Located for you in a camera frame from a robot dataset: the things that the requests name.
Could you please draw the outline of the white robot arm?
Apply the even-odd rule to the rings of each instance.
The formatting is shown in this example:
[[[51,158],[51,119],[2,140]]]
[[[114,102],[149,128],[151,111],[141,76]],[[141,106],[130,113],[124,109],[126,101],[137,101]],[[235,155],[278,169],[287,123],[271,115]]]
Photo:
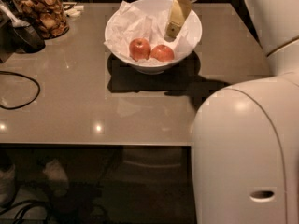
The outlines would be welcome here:
[[[197,224],[299,222],[299,0],[245,0],[268,78],[216,91],[192,127]]]

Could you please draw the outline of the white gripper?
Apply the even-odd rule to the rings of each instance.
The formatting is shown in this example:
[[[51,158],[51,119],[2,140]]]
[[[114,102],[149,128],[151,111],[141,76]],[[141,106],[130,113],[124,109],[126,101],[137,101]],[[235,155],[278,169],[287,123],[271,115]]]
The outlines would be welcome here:
[[[187,20],[192,3],[197,0],[173,0],[169,10],[168,21],[165,26],[165,35],[176,38]]]

